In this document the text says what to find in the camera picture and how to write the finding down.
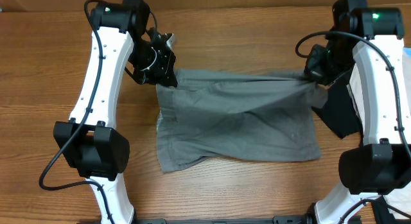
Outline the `grey shorts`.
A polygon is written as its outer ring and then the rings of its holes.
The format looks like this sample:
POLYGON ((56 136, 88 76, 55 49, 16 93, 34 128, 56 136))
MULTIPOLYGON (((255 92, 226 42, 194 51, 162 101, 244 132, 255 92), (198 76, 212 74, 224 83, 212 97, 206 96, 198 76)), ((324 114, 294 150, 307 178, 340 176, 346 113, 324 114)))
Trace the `grey shorts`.
POLYGON ((165 173, 212 157, 269 162, 320 158, 314 108, 326 89, 298 73, 241 75, 181 69, 157 86, 157 157, 165 173))

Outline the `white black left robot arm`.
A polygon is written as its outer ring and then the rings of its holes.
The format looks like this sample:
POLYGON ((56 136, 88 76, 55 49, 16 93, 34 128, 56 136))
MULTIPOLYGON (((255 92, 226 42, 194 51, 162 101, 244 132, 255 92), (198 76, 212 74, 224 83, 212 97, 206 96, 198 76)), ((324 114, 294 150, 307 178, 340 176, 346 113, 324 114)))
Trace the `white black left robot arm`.
POLYGON ((85 15, 92 28, 85 80, 68 121, 55 124, 53 137, 58 155, 92 188, 101 222, 135 223, 123 176, 130 144, 116 130, 119 91, 125 74, 140 85, 176 87, 175 36, 147 26, 153 12, 143 0, 95 0, 85 15))

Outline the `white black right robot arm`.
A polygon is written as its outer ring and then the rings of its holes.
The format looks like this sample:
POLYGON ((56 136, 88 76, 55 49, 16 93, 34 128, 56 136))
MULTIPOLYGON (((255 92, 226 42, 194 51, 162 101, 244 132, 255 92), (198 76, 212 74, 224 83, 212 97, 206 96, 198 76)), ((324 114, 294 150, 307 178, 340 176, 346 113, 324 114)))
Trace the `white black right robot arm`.
POLYGON ((405 29, 397 8, 371 8, 367 0, 338 0, 326 46, 305 56, 305 75, 333 89, 339 80, 345 100, 362 127, 362 144, 343 152, 340 180, 314 203, 301 223, 359 223, 367 203, 410 182, 410 109, 403 77, 405 29))

